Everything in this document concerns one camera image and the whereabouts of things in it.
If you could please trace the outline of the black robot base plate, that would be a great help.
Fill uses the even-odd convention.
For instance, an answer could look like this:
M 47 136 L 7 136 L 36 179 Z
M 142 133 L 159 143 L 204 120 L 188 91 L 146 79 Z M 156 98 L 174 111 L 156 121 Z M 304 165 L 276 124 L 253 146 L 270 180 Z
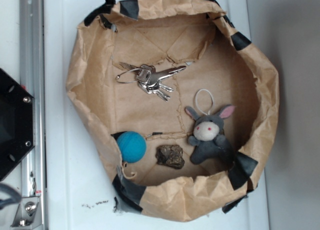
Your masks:
M 0 70 L 0 180 L 34 147 L 33 96 Z

